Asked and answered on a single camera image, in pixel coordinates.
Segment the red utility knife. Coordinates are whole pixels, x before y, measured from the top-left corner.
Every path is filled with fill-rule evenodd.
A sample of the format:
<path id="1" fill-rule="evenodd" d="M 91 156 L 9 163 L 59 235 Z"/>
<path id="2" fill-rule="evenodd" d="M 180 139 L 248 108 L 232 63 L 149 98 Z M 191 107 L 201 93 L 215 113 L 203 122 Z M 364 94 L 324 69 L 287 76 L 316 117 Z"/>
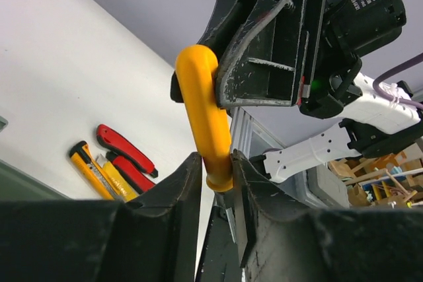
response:
<path id="1" fill-rule="evenodd" d="M 140 172 L 128 159 L 112 151 L 106 153 L 106 158 L 117 169 L 124 180 L 138 193 L 142 194 L 155 186 L 155 183 Z"/>
<path id="2" fill-rule="evenodd" d="M 153 178 L 159 176 L 153 161 L 117 131 L 107 125 L 100 124 L 96 128 L 95 134 L 102 147 L 128 159 L 140 172 Z"/>

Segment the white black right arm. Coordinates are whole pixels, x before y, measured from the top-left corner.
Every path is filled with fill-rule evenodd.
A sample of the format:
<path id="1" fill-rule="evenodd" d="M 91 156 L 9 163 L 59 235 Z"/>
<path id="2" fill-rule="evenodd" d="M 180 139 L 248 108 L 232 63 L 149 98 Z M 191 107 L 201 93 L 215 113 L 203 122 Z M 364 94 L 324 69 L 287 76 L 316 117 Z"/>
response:
<path id="1" fill-rule="evenodd" d="M 248 281 L 263 274 L 249 185 L 234 185 L 227 113 L 245 106 L 297 106 L 312 118 L 337 118 L 326 131 L 256 158 L 259 178 L 281 184 L 332 160 L 401 151 L 422 134 L 422 105 L 407 87 L 362 75 L 362 57 L 396 40 L 403 0 L 216 0 L 196 45 L 176 59 L 171 98 L 185 105 L 208 186 L 239 201 L 239 261 Z"/>

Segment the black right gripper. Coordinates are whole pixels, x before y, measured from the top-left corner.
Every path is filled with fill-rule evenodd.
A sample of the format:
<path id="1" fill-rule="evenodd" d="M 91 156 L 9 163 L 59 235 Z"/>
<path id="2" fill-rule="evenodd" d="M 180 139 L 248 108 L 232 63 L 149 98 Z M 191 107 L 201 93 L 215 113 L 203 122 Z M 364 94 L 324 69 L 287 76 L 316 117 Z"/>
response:
<path id="1" fill-rule="evenodd" d="M 403 0 L 254 0 L 250 42 L 225 81 L 236 106 L 298 106 L 334 118 L 364 95 L 362 57 L 396 40 Z"/>

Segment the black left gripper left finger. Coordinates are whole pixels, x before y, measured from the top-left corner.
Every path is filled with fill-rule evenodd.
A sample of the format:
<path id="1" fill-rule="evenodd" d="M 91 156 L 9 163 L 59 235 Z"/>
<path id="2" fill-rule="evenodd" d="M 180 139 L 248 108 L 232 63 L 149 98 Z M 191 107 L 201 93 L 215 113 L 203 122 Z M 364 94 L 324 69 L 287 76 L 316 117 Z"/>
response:
<path id="1" fill-rule="evenodd" d="M 192 281 L 202 160 L 138 198 L 1 204 L 2 281 Z"/>

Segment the green translucent tool box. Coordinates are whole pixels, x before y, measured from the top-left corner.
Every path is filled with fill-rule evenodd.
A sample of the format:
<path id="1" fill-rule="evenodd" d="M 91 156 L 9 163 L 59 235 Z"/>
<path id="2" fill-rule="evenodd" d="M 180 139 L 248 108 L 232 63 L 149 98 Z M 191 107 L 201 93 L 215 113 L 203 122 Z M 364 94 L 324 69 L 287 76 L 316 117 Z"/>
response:
<path id="1" fill-rule="evenodd" d="M 1 144 L 1 202 L 69 199 L 7 160 L 10 149 Z"/>

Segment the yellow handled screwdriver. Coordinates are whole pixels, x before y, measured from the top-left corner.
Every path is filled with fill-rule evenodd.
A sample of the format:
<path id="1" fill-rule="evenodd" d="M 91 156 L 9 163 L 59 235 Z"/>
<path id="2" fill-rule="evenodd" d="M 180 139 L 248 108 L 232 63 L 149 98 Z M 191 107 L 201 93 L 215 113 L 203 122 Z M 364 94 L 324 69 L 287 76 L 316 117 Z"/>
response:
<path id="1" fill-rule="evenodd" d="M 217 106 L 214 91 L 217 66 L 212 50 L 196 44 L 179 53 L 175 72 L 196 148 L 207 172 L 206 183 L 222 193 L 233 188 L 233 173 L 227 113 Z"/>

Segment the yellow black utility knife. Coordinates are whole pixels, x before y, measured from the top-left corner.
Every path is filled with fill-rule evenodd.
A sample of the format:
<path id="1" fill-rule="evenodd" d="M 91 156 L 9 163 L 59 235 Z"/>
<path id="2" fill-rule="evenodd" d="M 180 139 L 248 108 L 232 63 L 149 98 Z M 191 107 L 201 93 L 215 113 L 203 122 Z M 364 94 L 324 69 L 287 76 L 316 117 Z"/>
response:
<path id="1" fill-rule="evenodd" d="M 68 156 L 77 170 L 104 199 L 116 199 L 116 193 L 106 179 L 106 174 L 91 156 L 86 141 L 76 143 L 68 152 Z"/>

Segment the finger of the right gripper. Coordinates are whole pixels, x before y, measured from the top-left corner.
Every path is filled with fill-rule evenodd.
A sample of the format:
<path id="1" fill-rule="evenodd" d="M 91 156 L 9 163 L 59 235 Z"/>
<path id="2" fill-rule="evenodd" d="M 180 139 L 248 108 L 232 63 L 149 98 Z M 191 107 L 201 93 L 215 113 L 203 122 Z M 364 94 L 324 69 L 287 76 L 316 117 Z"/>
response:
<path id="1" fill-rule="evenodd" d="M 216 0 L 208 25 L 197 41 L 217 58 L 217 72 L 211 76 L 216 102 L 229 102 L 224 93 L 225 81 L 250 42 L 245 25 L 253 7 L 254 0 Z"/>

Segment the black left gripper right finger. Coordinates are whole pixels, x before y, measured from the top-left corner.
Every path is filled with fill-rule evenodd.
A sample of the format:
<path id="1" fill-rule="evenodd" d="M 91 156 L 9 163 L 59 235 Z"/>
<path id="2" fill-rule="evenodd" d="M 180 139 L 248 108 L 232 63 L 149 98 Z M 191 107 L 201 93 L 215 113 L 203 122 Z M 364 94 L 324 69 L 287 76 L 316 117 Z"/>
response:
<path id="1" fill-rule="evenodd" d="M 310 208 L 232 156 L 248 281 L 421 281 L 422 210 Z"/>

